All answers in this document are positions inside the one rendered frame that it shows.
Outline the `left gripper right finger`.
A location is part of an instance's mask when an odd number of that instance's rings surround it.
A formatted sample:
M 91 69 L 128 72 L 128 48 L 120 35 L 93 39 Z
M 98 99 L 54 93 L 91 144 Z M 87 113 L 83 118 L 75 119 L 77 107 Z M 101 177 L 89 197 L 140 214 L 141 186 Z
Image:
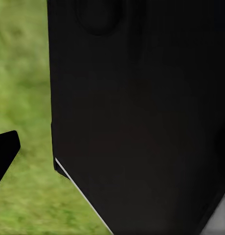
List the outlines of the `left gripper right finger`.
M 223 161 L 225 162 L 225 131 L 224 130 L 219 130 L 216 139 L 215 139 L 215 144 L 214 147 L 218 154 L 221 156 Z

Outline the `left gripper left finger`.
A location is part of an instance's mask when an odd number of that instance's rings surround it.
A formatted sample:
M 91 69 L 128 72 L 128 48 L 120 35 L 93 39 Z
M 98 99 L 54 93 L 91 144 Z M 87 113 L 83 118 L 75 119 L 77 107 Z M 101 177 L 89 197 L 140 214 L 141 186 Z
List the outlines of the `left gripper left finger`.
M 17 131 L 0 134 L 0 181 L 20 148 L 21 145 Z

